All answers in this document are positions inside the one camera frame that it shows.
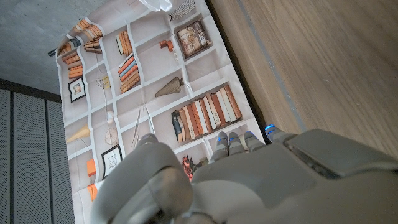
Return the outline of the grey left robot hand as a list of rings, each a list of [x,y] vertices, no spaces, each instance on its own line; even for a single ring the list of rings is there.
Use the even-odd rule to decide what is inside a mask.
[[[103,182],[92,223],[396,223],[397,160],[343,136],[270,125],[218,134],[189,177],[168,145],[146,134]]]

